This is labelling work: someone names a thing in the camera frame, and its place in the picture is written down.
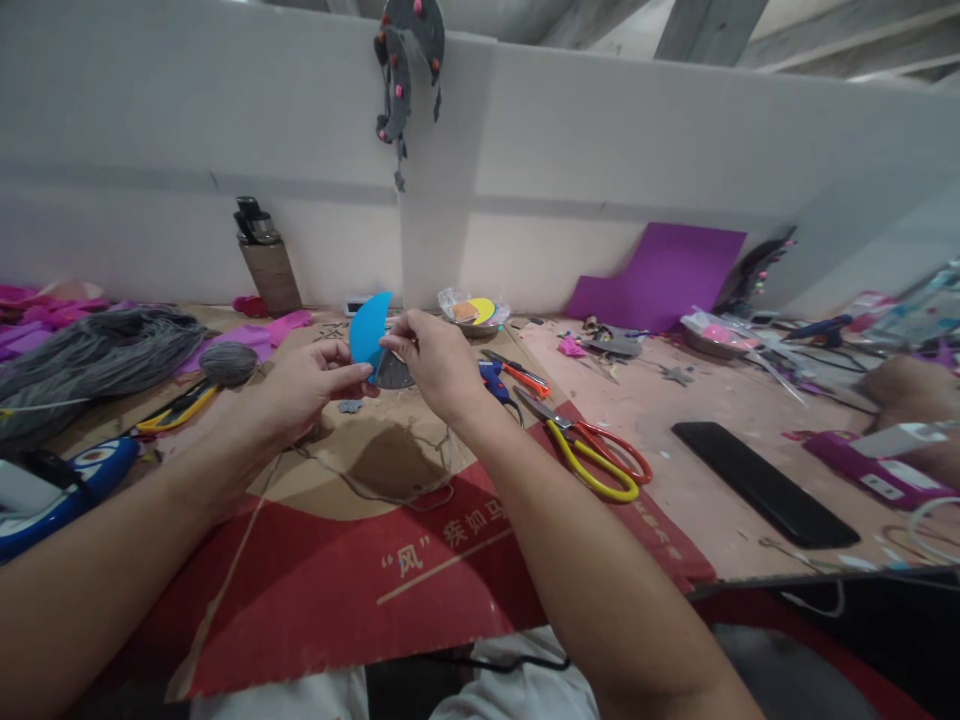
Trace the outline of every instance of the yellow box cutter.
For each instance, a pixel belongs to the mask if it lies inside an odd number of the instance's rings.
[[[218,385],[203,379],[172,402],[160,408],[151,417],[136,425],[136,432],[142,435],[157,433],[180,427],[196,415],[200,408],[214,396]]]

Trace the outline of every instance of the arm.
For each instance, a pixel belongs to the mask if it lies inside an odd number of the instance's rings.
[[[557,637],[605,717],[760,717],[706,626],[603,503],[483,389],[460,331],[411,311],[383,344],[484,464]],[[408,337],[416,336],[418,342]]]
[[[207,531],[334,398],[378,394],[339,341],[293,353],[184,454],[0,568],[0,697],[63,712],[119,651]]]

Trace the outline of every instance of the yarn ball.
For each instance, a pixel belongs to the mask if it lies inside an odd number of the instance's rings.
[[[253,348],[238,342],[214,343],[200,355],[200,369],[224,387],[243,385],[257,371],[260,358]]]

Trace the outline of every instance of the hanging gray foam decoration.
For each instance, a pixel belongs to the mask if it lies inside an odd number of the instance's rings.
[[[413,88],[407,43],[416,42],[420,57],[430,68],[432,85],[440,80],[443,66],[445,33],[443,14],[437,0],[387,0],[380,22],[380,32],[373,41],[373,49],[383,71],[384,114],[377,116],[377,137],[390,145],[397,144],[397,171],[393,179],[397,190],[404,191],[400,163],[407,156],[403,129],[410,118],[410,100]],[[442,95],[437,85],[437,99],[433,105],[433,121],[440,117]]]

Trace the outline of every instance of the thermos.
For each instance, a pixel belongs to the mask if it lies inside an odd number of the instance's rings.
[[[263,212],[253,197],[238,197],[237,206],[240,209],[233,214],[237,221],[237,242],[267,312],[270,317],[281,317],[299,310],[303,303],[287,246],[273,226],[270,213]]]

